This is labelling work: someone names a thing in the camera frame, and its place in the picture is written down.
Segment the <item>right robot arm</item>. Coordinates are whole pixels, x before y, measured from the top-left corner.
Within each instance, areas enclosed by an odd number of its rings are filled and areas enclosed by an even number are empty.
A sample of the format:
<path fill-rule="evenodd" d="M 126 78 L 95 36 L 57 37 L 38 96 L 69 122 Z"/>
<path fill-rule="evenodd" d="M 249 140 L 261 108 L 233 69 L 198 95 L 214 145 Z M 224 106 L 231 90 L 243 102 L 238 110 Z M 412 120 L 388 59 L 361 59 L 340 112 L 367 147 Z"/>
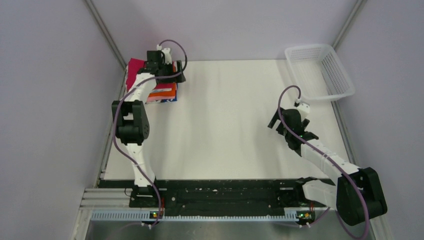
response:
<path fill-rule="evenodd" d="M 300 178 L 293 200 L 299 206 L 311 201 L 337 211 L 349 226 L 364 223 L 388 211 L 378 173 L 371 167 L 354 165 L 327 148 L 317 135 L 306 130 L 309 120 L 299 108 L 278 108 L 268 127 L 280 124 L 276 131 L 282 135 L 290 150 L 321 170 L 331 183 L 314 178 Z"/>

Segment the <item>crimson red t-shirt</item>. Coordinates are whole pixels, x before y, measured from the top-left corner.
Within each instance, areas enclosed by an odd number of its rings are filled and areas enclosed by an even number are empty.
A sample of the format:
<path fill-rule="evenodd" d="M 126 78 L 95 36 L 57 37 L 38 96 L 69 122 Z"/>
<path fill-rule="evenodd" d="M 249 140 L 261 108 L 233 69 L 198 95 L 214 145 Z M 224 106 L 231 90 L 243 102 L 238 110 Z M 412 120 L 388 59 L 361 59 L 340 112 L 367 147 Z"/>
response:
<path fill-rule="evenodd" d="M 135 84 L 136 76 L 138 71 L 143 68 L 145 61 L 141 59 L 131 58 L 127 65 L 127 76 L 126 76 L 126 91 L 129 92 L 131 87 Z"/>

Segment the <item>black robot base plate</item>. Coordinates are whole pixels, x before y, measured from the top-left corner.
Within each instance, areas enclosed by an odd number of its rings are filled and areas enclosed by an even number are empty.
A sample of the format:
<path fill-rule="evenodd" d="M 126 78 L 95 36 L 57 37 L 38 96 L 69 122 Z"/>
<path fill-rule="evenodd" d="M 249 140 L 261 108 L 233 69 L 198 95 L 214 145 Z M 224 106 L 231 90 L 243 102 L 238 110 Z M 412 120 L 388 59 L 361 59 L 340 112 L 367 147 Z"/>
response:
<path fill-rule="evenodd" d="M 101 180 L 101 189 L 131 190 L 129 207 L 160 207 L 166 217 L 279 217 L 289 208 L 322 207 L 300 198 L 294 179 L 156 180 L 137 187 L 132 180 Z"/>

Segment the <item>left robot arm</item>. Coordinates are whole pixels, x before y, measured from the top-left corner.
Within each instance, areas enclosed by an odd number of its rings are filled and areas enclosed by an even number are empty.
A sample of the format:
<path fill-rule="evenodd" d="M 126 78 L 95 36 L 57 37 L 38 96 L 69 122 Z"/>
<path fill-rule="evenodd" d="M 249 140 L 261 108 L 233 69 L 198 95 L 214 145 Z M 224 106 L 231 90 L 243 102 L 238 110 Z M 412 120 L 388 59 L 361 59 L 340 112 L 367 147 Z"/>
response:
<path fill-rule="evenodd" d="M 150 122 L 145 108 L 150 95 L 161 84 L 177 86 L 185 82 L 185 65 L 172 59 L 169 47 L 149 50 L 146 59 L 132 58 L 127 66 L 126 93 L 111 105 L 115 148 L 130 161 L 134 172 L 131 207 L 142 201 L 149 207 L 161 207 L 156 176 L 146 159 L 144 143 L 150 135 Z"/>

